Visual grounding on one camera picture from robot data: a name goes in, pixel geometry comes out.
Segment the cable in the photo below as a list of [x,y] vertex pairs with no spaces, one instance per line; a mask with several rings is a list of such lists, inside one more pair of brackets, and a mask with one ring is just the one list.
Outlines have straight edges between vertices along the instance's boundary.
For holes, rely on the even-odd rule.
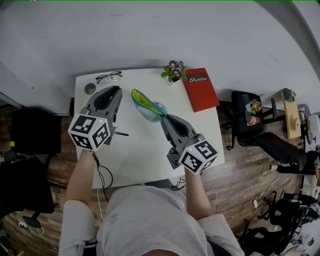
[[171,186],[171,190],[172,191],[179,191],[182,190],[186,185],[182,186],[182,187],[178,187],[180,184],[184,184],[186,183],[186,180],[179,178],[179,181],[177,181],[177,183],[175,185]]
[[59,246],[58,243],[55,243],[55,242],[50,241],[48,238],[46,238],[46,237],[43,235],[43,233],[45,232],[45,230],[44,230],[43,227],[42,227],[42,233],[39,232],[39,229],[38,229],[38,228],[37,228],[37,231],[38,231],[39,235],[42,236],[45,240],[47,240],[49,243]]
[[98,198],[98,203],[99,203],[99,208],[100,208],[101,219],[104,220],[104,217],[102,217],[102,211],[101,211],[100,200],[99,200],[99,188],[96,189],[96,197]]
[[258,208],[255,208],[256,209],[256,224],[258,225],[258,228],[260,228],[259,227],[259,221],[258,221]]
[[[98,170],[99,177],[100,177],[100,180],[101,180],[101,183],[102,183],[102,192],[103,192],[103,194],[105,196],[106,201],[109,202],[109,199],[108,199],[108,197],[106,195],[106,190],[109,189],[112,186],[112,184],[114,182],[114,176],[112,175],[111,171],[107,167],[105,167],[103,165],[100,165],[100,161],[99,161],[98,157],[96,156],[95,152],[92,152],[92,155],[93,155],[93,158],[94,158],[94,160],[96,162],[96,168]],[[111,182],[110,182],[109,186],[107,186],[107,187],[105,187],[105,184],[106,184],[105,183],[105,178],[100,172],[100,167],[105,168],[109,172],[109,174],[111,176]]]
[[254,196],[254,199],[257,200],[257,201],[260,201],[262,198],[264,198],[265,194],[267,193],[268,191],[268,188],[271,186],[272,183],[274,183],[276,181],[276,179],[279,177],[280,175],[280,172],[278,173],[278,175],[275,177],[275,179],[273,181],[271,181],[271,183],[269,184],[269,186],[266,188],[266,190],[264,191],[263,195],[259,198],[259,195],[256,194]]
[[28,227],[30,233],[31,233],[34,237],[36,237],[36,236],[37,236],[36,232],[34,232],[33,229],[32,229],[27,223],[26,223],[26,226]]
[[25,227],[21,227],[19,224],[18,224],[18,226],[19,226],[20,229],[22,229],[23,233],[25,233],[25,234],[28,235],[29,237],[31,236],[31,234],[32,234],[31,232],[30,232],[30,234],[28,234],[28,233],[26,233],[26,232],[24,231]]

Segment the wall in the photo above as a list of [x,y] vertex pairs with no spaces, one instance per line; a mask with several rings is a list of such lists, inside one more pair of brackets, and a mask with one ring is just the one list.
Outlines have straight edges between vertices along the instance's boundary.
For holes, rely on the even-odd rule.
[[293,1],[292,4],[296,7],[298,13],[302,16],[303,21],[308,26],[314,40],[317,43],[318,50],[320,48],[320,2],[306,1],[299,2]]
[[[313,66],[256,2],[15,2],[0,22],[3,65],[27,87],[55,93],[48,100],[60,111],[67,105],[55,101],[73,95],[77,75],[171,59],[205,67],[219,96],[242,90],[268,99],[287,87],[320,111]],[[19,102],[19,93],[8,96]]]
[[[0,62],[0,91],[14,101],[26,106],[39,106],[50,112],[67,114],[70,98],[65,94],[59,94],[59,90],[51,86],[40,86],[32,89],[16,77],[9,69]],[[19,108],[19,104],[7,100],[11,105]]]

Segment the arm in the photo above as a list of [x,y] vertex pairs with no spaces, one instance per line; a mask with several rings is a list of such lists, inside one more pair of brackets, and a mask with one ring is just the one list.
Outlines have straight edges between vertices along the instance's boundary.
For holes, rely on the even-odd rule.
[[195,220],[212,215],[209,199],[200,175],[184,169],[186,183],[186,210]]
[[315,177],[320,180],[320,173],[319,173],[319,168],[318,166],[315,167],[314,169],[314,174],[315,174]]
[[290,249],[282,252],[280,255],[281,256],[290,256],[296,252],[297,248],[298,248],[298,245],[295,245],[295,246],[291,247]]
[[92,153],[83,149],[66,188],[66,200],[89,204],[94,180],[95,159]]

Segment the black cable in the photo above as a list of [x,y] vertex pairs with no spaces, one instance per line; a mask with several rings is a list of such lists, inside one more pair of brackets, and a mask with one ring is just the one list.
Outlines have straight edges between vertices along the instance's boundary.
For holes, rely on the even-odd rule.
[[271,181],[271,183],[270,183],[269,186],[266,188],[266,190],[264,191],[263,195],[262,195],[260,198],[259,198],[259,195],[256,194],[256,195],[254,196],[254,199],[257,200],[257,201],[260,201],[262,198],[264,198],[265,194],[266,194],[267,191],[268,191],[268,188],[271,186],[272,183],[274,183],[274,182],[276,181],[276,179],[279,177],[279,175],[280,175],[280,172],[279,172],[278,175],[275,177],[275,179],[274,179],[273,181]]
[[179,191],[182,190],[186,185],[182,186],[182,187],[178,187],[180,184],[186,183],[185,179],[180,178],[179,181],[176,182],[175,185],[171,186],[171,190],[172,191]]
[[[103,194],[105,196],[106,201],[109,202],[109,199],[108,199],[107,194],[106,194],[106,190],[109,189],[112,186],[112,184],[114,182],[114,176],[112,175],[111,171],[107,167],[105,167],[103,165],[100,165],[100,161],[99,161],[98,157],[96,156],[95,152],[92,152],[92,155],[93,155],[93,158],[94,158],[94,160],[96,162],[96,168],[98,170],[99,177],[100,177],[100,180],[101,180],[101,183],[102,183],[102,192],[103,192]],[[111,182],[110,182],[108,187],[105,187],[105,185],[106,185],[105,178],[100,172],[100,167],[105,168],[111,175]]]

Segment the black chair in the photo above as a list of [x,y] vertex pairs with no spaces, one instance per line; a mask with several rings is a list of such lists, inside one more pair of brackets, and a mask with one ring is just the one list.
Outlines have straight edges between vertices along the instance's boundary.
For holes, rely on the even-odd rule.
[[[221,127],[232,129],[232,145],[227,146],[230,151],[235,147],[235,140],[242,147],[260,147],[273,159],[281,164],[298,165],[300,171],[307,162],[307,155],[303,149],[286,142],[272,132],[265,132],[264,125],[281,120],[285,120],[286,116],[277,116],[276,103],[271,99],[272,108],[263,112],[262,109],[251,113],[246,106],[250,107],[250,102],[261,102],[258,95],[243,91],[233,91],[231,93],[232,111],[230,114],[224,107],[224,102],[220,102],[220,109],[225,113],[229,121]],[[254,125],[248,125],[251,118],[259,118],[260,122]]]
[[292,202],[285,198],[276,201],[276,191],[273,191],[273,195],[271,203],[265,197],[263,198],[269,209],[262,216],[259,215],[258,219],[270,219],[272,225],[278,225],[283,231],[293,235],[306,215],[308,207],[301,205],[299,201]]
[[19,157],[12,162],[14,154],[5,154],[0,165],[0,220],[13,212],[27,209],[35,212],[32,217],[23,216],[31,227],[41,228],[37,217],[40,213],[51,214],[55,211],[47,169],[51,156],[43,164],[37,157]]
[[246,222],[244,231],[241,236],[236,237],[245,256],[250,256],[254,252],[263,256],[269,256],[273,253],[279,255],[293,237],[284,230],[269,232],[265,227],[248,229],[249,221],[247,219],[244,221]]

